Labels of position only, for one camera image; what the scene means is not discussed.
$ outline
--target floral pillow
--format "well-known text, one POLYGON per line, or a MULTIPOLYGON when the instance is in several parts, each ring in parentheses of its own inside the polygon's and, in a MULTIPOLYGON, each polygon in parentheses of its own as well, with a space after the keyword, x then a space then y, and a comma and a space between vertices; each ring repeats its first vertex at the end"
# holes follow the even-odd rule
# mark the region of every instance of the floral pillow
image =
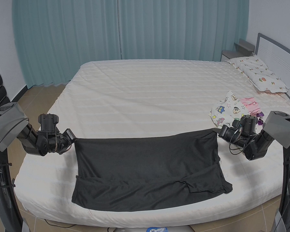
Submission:
POLYGON ((257 55, 226 60, 236 69, 248 76, 249 80, 260 91, 272 93, 288 91, 284 82, 275 75, 257 55))

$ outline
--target curtain pleat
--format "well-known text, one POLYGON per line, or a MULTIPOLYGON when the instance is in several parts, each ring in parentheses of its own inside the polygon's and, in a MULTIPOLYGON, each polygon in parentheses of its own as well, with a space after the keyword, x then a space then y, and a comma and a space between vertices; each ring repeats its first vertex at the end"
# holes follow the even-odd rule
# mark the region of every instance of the curtain pleat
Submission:
POLYGON ((64 83, 89 61, 120 59, 117 0, 13 0, 27 86, 64 83))
POLYGON ((123 59, 220 61, 245 39, 249 0, 119 0, 123 59))

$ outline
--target white bed sheet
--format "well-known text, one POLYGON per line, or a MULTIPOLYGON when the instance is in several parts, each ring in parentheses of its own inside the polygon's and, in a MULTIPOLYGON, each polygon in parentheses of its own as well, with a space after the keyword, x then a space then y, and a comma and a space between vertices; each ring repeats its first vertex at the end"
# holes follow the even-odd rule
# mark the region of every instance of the white bed sheet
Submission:
MULTIPOLYGON (((257 91, 229 63, 188 60, 83 64, 49 112, 59 116, 61 132, 71 128, 80 138, 168 136, 214 127, 208 113, 229 90, 239 98, 255 97, 266 116, 271 110, 290 114, 285 94, 257 91)), ((264 158, 255 161, 231 155, 222 139, 218 143, 221 168, 233 191, 195 204, 139 212, 82 208, 71 202, 77 175, 74 147, 61 156, 27 154, 15 193, 37 217, 103 227, 208 222, 245 212, 281 193, 282 147, 276 141, 264 158)), ((117 171, 116 166, 109 167, 117 171)))

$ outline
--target tiled floor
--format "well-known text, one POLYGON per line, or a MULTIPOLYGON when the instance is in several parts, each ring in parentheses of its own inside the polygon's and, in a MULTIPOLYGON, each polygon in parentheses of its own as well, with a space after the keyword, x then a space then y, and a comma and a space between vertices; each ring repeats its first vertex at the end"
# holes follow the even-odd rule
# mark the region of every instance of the tiled floor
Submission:
MULTIPOLYGON (((19 104, 25 111, 26 115, 30 119, 30 123, 35 129, 39 129, 38 115, 48 112, 55 100, 58 98, 64 85, 49 86, 49 87, 33 87, 29 89, 25 95, 19 100, 19 104)), ((13 165, 10 167, 11 177, 15 178, 19 172, 19 168, 26 155, 20 142, 14 140, 8 147, 8 155, 10 162, 13 165)), ((273 198, 264 204, 239 214, 234 217, 221 219, 214 222, 207 222, 202 224, 192 225, 192 228, 196 232, 208 231, 208 232, 257 232, 263 230, 269 232, 274 220, 276 209, 279 207, 280 197, 273 198)), ((48 225, 43 219, 37 218, 30 212, 25 211, 21 203, 18 201, 19 209, 23 217, 26 218, 31 232, 106 232, 106 228, 90 227, 77 225, 70 229, 62 229, 59 227, 53 227, 48 225)), ((51 222, 60 226, 69 226, 69 224, 63 224, 58 222, 51 222)), ((0 232, 4 231, 4 227, 0 220, 0 232)))

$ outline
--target nightstand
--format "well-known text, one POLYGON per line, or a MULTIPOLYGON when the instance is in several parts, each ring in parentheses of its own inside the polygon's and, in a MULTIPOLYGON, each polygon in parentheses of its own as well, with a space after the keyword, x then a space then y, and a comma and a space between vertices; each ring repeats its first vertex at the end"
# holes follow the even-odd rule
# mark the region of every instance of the nightstand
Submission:
POLYGON ((234 43, 236 51, 228 51, 223 50, 221 53, 221 62, 224 62, 231 58, 238 58, 238 57, 248 57, 252 56, 253 51, 255 50, 255 46, 253 44, 240 39, 238 44, 234 43))

